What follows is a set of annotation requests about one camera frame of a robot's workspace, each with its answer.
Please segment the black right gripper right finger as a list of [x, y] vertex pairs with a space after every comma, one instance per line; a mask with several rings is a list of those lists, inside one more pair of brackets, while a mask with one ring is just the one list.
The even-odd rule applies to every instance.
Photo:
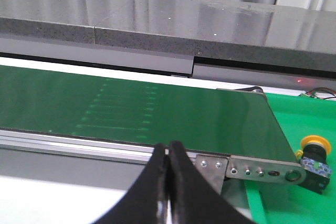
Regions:
[[179, 141], [169, 145], [167, 181], [173, 223], [253, 223], [212, 188]]

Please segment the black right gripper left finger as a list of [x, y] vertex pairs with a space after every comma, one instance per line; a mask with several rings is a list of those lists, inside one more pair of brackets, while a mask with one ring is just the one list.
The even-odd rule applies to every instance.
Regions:
[[165, 146], [155, 145], [147, 165], [127, 193], [95, 223], [166, 223], [168, 164]]

